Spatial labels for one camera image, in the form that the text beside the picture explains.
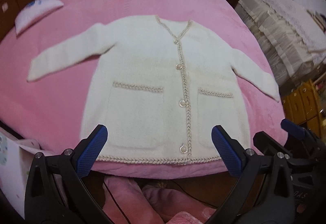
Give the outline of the wooden drawer cabinet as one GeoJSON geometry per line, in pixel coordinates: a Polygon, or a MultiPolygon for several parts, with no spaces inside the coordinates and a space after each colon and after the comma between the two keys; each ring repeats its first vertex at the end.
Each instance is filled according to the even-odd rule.
{"type": "Polygon", "coordinates": [[[281,98],[285,118],[322,138],[322,114],[317,90],[310,79],[281,98]]]}

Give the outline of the pink fluffy slippers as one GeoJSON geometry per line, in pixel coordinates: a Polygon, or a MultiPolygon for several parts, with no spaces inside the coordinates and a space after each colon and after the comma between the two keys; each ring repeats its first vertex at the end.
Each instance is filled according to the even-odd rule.
{"type": "Polygon", "coordinates": [[[215,209],[174,189],[140,188],[136,181],[106,176],[103,211],[114,223],[205,223],[215,209]]]}

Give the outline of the small white printed pillow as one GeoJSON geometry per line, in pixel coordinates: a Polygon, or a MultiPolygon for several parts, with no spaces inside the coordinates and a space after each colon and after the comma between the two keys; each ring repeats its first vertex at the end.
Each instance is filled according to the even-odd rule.
{"type": "Polygon", "coordinates": [[[15,19],[16,35],[22,34],[36,22],[63,6],[61,0],[33,0],[18,13],[15,19]]]}

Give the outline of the white fluffy cardigan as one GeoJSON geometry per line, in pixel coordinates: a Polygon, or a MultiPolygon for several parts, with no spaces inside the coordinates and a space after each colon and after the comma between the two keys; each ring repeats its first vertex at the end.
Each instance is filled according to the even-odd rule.
{"type": "Polygon", "coordinates": [[[39,80],[91,56],[81,136],[108,129],[99,160],[127,164],[194,164],[219,159],[211,139],[221,125],[244,147],[250,128],[238,78],[280,100],[274,77],[215,32],[194,22],[136,15],[97,23],[34,58],[39,80]]]}

